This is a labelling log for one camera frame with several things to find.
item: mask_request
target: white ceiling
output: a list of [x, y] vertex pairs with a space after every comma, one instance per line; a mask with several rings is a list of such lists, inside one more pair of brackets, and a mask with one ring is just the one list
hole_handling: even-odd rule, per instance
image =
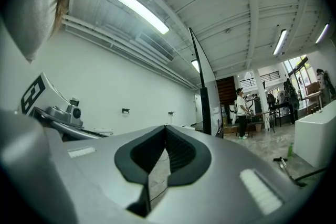
[[[326, 38], [335, 28], [324, 0], [139, 1], [169, 26], [167, 34], [161, 35], [116, 0], [70, 0], [69, 15], [126, 41], [145, 32], [174, 57], [166, 66], [189, 81], [188, 87], [199, 84], [199, 74], [191, 65], [195, 56], [188, 27], [198, 37], [217, 79], [315, 50], [324, 25], [331, 24]], [[286, 54], [276, 57], [272, 53], [282, 29], [289, 32], [281, 49]]]

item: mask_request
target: concrete floor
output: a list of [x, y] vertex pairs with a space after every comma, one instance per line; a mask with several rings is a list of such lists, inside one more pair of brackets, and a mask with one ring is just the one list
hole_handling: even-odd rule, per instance
[[[225, 134], [224, 139], [234, 141], [235, 143], [248, 148], [265, 162], [269, 163], [274, 169], [283, 171], [280, 168], [279, 163], [273, 161], [273, 158], [279, 158], [281, 156], [287, 158], [288, 148], [290, 144], [294, 142], [294, 134], [295, 126], [284, 124], [282, 127], [276, 127], [275, 133], [273, 133], [273, 131], [262, 130], [259, 133], [254, 132], [253, 138], [249, 137], [246, 140], [238, 139], [235, 134]], [[299, 176], [317, 170], [295, 153], [292, 154], [292, 157], [288, 158], [286, 164], [293, 178], [298, 178]], [[169, 175], [169, 156], [167, 151], [164, 151], [152, 173], [149, 175], [149, 190], [150, 199], [152, 200], [152, 208], [154, 208], [164, 197], [167, 187], [166, 180]], [[320, 178], [320, 176], [321, 174], [312, 176], [302, 180], [302, 182], [313, 184]]]

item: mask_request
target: air conditioning unit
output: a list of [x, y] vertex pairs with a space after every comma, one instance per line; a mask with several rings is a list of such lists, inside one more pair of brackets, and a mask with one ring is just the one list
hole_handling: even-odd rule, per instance
[[135, 40], [146, 49], [160, 57], [161, 61], [163, 60], [165, 64], [173, 61], [174, 57], [145, 33], [140, 33]]

